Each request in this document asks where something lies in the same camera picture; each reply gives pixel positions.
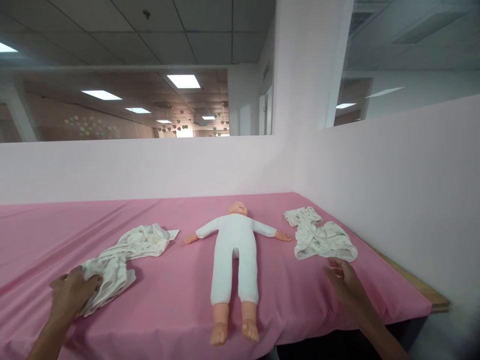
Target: doll head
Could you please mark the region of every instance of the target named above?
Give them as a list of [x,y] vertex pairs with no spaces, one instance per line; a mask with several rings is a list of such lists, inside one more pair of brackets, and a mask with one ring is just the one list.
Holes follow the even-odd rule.
[[228,209],[228,214],[240,214],[247,216],[248,215],[247,208],[245,207],[243,202],[237,201],[234,202],[230,208]]

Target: pink table cover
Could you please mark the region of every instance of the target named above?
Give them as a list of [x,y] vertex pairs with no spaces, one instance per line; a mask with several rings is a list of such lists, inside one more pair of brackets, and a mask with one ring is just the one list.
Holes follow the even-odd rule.
[[[0,207],[0,358],[25,358],[48,317],[52,279],[98,256],[128,230],[153,223],[180,229],[180,234],[160,257],[128,263],[136,271],[136,282],[72,326],[60,359],[257,359],[274,345],[355,329],[322,272],[325,258],[297,260],[295,240],[256,235],[260,341],[251,343],[242,336],[234,260],[228,341],[222,347],[209,346],[217,235],[191,245],[183,238],[226,214],[236,200],[246,204],[254,219],[293,239],[296,229],[283,216],[287,210],[312,206],[324,222],[336,221],[293,192]],[[384,322],[427,316],[430,303],[346,231],[358,249],[352,265]]]

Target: white cloth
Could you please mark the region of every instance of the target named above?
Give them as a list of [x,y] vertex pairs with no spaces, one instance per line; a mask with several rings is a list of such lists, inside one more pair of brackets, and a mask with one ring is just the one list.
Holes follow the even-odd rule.
[[259,302],[257,286],[257,244],[254,232],[273,238],[277,232],[237,213],[210,221],[196,231],[200,239],[218,230],[211,280],[211,304],[229,303],[232,293],[232,258],[238,258],[238,297],[242,302]]
[[296,227],[301,223],[318,225],[322,222],[322,217],[318,215],[311,206],[305,206],[295,210],[286,211],[283,216],[291,227]]
[[117,245],[81,266],[83,278],[101,275],[103,282],[88,299],[79,315],[87,317],[120,295],[136,279],[135,270],[127,270],[127,261],[147,256],[160,256],[180,230],[165,231],[158,224],[136,227],[124,234]]
[[333,221],[321,227],[302,222],[298,225],[295,238],[297,244],[294,252],[299,260],[320,255],[352,262],[358,255],[357,248],[352,245],[348,234]]

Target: white onesie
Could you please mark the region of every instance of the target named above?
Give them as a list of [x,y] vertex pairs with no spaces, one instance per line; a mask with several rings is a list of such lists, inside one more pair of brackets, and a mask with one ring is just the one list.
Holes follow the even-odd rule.
[[257,244],[253,232],[273,238],[277,232],[247,216],[233,213],[210,221],[196,231],[200,239],[218,230],[211,281],[211,304],[229,303],[232,293],[232,258],[239,258],[238,297],[242,302],[259,302],[257,286]]

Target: folded baby clothes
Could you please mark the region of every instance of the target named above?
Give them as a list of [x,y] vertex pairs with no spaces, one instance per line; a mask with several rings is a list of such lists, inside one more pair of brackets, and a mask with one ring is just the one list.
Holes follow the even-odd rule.
[[352,262],[358,255],[357,248],[352,245],[348,234],[333,221],[321,227],[302,222],[298,225],[295,238],[297,244],[294,252],[299,260],[320,255]]
[[101,275],[103,281],[88,299],[79,315],[87,317],[108,304],[135,280],[135,270],[127,270],[127,261],[147,256],[160,256],[180,230],[165,231],[158,224],[136,227],[98,257],[82,264],[83,278]]
[[301,207],[295,210],[286,211],[283,216],[291,227],[296,227],[301,223],[320,224],[322,217],[317,214],[311,206]]

